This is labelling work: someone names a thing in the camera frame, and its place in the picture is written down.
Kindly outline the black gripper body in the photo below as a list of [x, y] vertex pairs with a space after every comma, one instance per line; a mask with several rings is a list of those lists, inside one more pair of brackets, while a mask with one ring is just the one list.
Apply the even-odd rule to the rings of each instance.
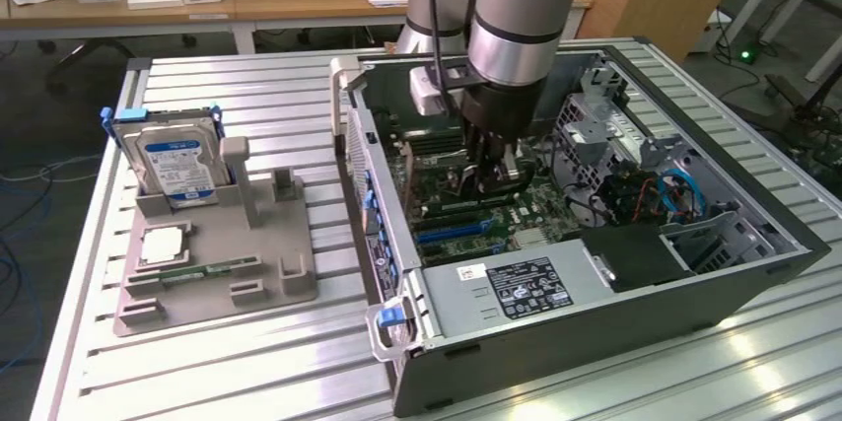
[[519, 138], [532, 122], [540, 99], [540, 82], [525, 86], [484, 83], [464, 91], [460, 107], [463, 128], [503, 139]]

